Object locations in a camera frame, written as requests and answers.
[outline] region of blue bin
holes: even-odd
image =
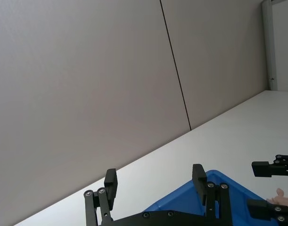
[[[250,217],[247,208],[247,199],[262,200],[261,197],[217,170],[210,170],[206,174],[208,181],[216,184],[227,183],[230,186],[230,202],[234,226],[278,226],[277,221],[274,219],[265,221]],[[204,207],[201,204],[192,180],[155,202],[145,211],[157,210],[175,210],[198,215],[204,214]]]

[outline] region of finger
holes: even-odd
[[[283,196],[276,196],[273,198],[274,204],[285,205],[286,198]]]
[[[284,191],[281,188],[277,189],[278,196],[284,196]]]
[[[269,202],[270,204],[274,204],[273,200],[272,199],[266,199],[267,202]]]
[[[272,202],[271,202],[271,204],[279,204],[279,202],[278,202],[278,200],[276,199],[276,198],[272,198]]]

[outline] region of bolt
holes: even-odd
[[[276,210],[276,211],[281,211],[281,207],[276,206],[276,207],[275,207],[275,210]]]
[[[144,212],[144,213],[143,213],[143,217],[144,217],[144,218],[149,218],[149,213]]]
[[[285,218],[283,216],[278,216],[278,221],[284,221]]]
[[[208,183],[208,187],[214,187],[213,183]]]
[[[222,187],[222,188],[228,188],[228,185],[222,184],[221,187]]]

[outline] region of screw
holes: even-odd
[[[143,213],[143,217],[144,217],[144,218],[149,218],[149,213],[144,212],[144,213]]]
[[[228,188],[228,185],[222,184],[221,187],[222,187],[222,188]]]
[[[172,211],[168,212],[168,216],[172,217],[174,215],[174,213]]]
[[[278,216],[278,221],[284,221],[285,218],[283,216]]]
[[[214,187],[213,183],[208,183],[208,187]]]
[[[276,206],[276,207],[275,207],[275,210],[276,210],[276,211],[281,211],[281,207]]]

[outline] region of white surface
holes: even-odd
[[[288,0],[272,6],[277,87],[288,91]]]
[[[192,164],[219,170],[263,198],[288,177],[255,178],[252,161],[288,154],[288,93],[265,91],[208,123],[118,170],[112,217],[119,219],[149,205],[191,180]],[[103,179],[74,193],[17,226],[85,226],[83,192],[97,190]]]

